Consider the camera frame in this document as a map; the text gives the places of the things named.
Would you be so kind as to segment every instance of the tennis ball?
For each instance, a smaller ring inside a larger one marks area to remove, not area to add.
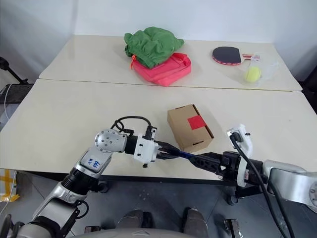
[[[254,83],[258,81],[261,76],[261,70],[259,67],[252,66],[245,74],[245,80],[249,83]]]

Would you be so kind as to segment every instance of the red sticker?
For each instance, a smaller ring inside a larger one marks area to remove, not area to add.
[[[194,116],[192,118],[188,118],[187,120],[192,130],[206,126],[204,119],[200,115]]]

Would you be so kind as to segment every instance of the green cloth bag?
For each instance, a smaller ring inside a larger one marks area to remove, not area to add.
[[[137,61],[148,68],[165,62],[184,44],[184,40],[177,39],[170,31],[157,27],[148,27],[133,35],[125,33],[124,41],[127,56],[135,55]]]

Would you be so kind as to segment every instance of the cardboard box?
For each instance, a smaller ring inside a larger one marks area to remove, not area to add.
[[[204,149],[214,138],[194,104],[168,111],[167,121],[182,151]]]

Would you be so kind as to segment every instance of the ping pong paddle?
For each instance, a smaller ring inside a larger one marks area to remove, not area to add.
[[[238,48],[229,46],[217,47],[212,52],[214,61],[224,65],[239,65],[245,59],[250,60],[252,56],[251,54],[240,54]]]

